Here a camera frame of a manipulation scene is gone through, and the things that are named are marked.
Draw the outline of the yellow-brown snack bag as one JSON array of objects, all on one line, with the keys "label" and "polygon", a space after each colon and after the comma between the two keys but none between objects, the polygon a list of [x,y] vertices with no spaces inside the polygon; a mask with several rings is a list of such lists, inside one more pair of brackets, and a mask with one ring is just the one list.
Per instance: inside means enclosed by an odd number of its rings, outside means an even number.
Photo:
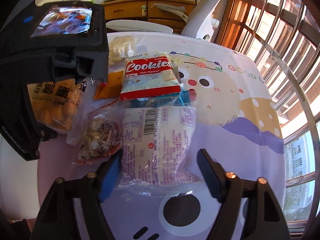
[{"label": "yellow-brown snack bag", "polygon": [[73,79],[29,84],[29,98],[36,120],[59,133],[67,134],[86,87],[86,80],[77,85]]}]

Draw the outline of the pale biscuit clear packet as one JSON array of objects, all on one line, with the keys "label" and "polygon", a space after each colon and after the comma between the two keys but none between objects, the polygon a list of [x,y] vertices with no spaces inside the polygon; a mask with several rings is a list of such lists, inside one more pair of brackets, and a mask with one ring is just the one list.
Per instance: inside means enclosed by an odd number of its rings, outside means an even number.
[{"label": "pale biscuit clear packet", "polygon": [[109,66],[114,66],[116,63],[124,61],[125,59],[132,57],[136,52],[136,45],[138,38],[134,36],[120,36],[115,37],[108,43]]}]

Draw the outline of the orange snack packet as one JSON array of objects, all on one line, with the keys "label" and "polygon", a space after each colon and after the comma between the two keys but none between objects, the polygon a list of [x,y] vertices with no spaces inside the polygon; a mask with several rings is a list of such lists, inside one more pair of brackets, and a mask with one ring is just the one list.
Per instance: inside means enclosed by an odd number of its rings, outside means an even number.
[{"label": "orange snack packet", "polygon": [[95,91],[94,100],[115,99],[120,97],[123,71],[108,74],[107,83],[100,83]]}]

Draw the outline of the clear nut snack packet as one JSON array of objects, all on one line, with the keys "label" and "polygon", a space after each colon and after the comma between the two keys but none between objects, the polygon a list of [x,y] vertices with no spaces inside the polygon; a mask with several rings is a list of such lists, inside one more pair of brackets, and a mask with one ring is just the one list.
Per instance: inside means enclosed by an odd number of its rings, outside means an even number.
[{"label": "clear nut snack packet", "polygon": [[94,116],[81,139],[77,165],[87,165],[109,158],[121,147],[120,123],[110,114]]}]

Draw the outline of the red Cookies snack bag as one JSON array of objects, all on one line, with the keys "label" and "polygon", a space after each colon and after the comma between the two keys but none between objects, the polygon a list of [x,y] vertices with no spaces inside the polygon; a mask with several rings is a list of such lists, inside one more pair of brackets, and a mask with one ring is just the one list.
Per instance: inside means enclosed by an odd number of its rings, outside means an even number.
[{"label": "red Cookies snack bag", "polygon": [[180,91],[167,52],[138,54],[126,59],[120,100],[152,98]]}]

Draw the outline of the white pink-print snack bag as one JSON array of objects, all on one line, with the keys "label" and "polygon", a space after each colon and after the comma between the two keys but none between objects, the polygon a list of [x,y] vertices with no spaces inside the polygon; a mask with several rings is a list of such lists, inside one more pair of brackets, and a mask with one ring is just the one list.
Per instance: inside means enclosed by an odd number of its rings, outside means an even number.
[{"label": "white pink-print snack bag", "polygon": [[196,126],[196,108],[161,106],[123,112],[121,187],[175,186],[199,179],[184,164]]}]

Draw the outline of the blue foil snack packet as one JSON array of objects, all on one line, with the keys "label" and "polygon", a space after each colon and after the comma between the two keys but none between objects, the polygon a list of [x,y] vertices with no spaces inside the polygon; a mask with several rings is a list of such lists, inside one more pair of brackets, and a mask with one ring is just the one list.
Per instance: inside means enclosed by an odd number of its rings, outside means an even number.
[{"label": "blue foil snack packet", "polygon": [[181,90],[179,93],[161,95],[150,98],[132,99],[126,102],[130,108],[158,108],[161,106],[195,106],[196,92]]}]

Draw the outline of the wooden desk with drawers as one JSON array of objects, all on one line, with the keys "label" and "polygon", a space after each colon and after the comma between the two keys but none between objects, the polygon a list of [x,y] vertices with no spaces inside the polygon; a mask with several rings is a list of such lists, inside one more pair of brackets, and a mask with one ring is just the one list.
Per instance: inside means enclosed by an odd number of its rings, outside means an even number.
[{"label": "wooden desk with drawers", "polygon": [[183,7],[189,15],[195,8],[195,1],[187,0],[112,0],[103,3],[105,21],[140,20],[169,26],[174,33],[180,34],[185,27],[185,21],[173,13],[163,11],[156,4]]}]

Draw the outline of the cartoon print tablecloth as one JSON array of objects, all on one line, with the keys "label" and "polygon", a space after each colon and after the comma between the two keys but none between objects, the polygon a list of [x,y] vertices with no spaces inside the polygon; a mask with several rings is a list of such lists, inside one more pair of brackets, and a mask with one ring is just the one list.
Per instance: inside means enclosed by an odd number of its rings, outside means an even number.
[{"label": "cartoon print tablecloth", "polygon": [[[185,88],[196,91],[198,122],[186,168],[201,175],[196,155],[204,148],[242,179],[266,178],[283,204],[283,136],[275,104],[254,62],[231,49],[181,35],[137,37],[140,53],[170,53]],[[220,205],[203,182],[190,185],[189,192],[171,198],[115,189],[102,209],[116,239],[205,239]]]}]

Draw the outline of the grey office chair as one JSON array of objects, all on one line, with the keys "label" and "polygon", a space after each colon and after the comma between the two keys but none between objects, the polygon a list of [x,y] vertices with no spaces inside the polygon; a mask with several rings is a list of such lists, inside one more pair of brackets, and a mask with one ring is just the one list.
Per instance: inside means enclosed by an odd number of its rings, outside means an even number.
[{"label": "grey office chair", "polygon": [[[155,7],[177,15],[186,22],[182,35],[200,40],[210,41],[214,29],[220,24],[219,20],[212,18],[212,14],[221,0],[200,0],[191,14],[187,16],[178,7],[163,3],[156,3]],[[131,20],[112,20],[106,23],[106,27],[115,31],[151,31],[166,33],[167,27],[161,24],[150,23],[150,28],[145,27],[144,22]]]}]

